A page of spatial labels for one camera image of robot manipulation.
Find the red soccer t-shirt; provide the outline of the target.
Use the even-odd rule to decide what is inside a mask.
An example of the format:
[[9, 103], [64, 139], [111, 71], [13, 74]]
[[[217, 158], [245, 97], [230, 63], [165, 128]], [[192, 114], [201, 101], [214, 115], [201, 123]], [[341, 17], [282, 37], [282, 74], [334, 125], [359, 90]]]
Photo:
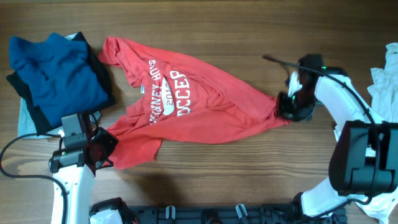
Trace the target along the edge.
[[153, 161], [163, 140], [222, 144], [287, 124], [274, 97], [189, 55], [110, 36], [98, 57], [144, 90], [108, 129], [117, 169]]

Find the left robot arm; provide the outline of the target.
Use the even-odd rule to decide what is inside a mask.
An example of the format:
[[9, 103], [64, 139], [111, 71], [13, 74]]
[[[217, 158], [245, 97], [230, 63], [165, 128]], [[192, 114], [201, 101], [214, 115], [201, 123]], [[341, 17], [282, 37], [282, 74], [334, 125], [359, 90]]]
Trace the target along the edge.
[[93, 127], [89, 113], [62, 117], [63, 149], [52, 154], [49, 169], [54, 183], [51, 224], [89, 223], [90, 197], [98, 169], [109, 160], [118, 140], [107, 130]]

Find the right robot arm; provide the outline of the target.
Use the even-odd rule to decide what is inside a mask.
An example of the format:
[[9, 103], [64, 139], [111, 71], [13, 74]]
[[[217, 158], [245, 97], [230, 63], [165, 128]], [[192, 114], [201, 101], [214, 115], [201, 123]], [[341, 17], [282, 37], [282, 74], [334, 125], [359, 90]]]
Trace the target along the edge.
[[323, 105], [335, 121], [336, 146], [328, 176], [297, 194], [287, 215], [307, 222], [332, 217], [356, 203], [365, 214], [387, 223], [397, 205], [397, 123], [374, 112], [340, 67], [327, 67], [319, 54], [307, 54], [278, 95], [278, 115], [289, 121], [310, 120]]

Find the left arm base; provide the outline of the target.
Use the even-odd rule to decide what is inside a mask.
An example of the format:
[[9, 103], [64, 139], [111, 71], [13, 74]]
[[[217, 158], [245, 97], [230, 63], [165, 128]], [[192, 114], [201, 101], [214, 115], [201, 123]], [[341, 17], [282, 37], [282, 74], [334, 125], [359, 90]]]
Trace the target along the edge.
[[94, 204], [89, 212], [90, 224], [138, 224], [136, 214], [120, 197]]

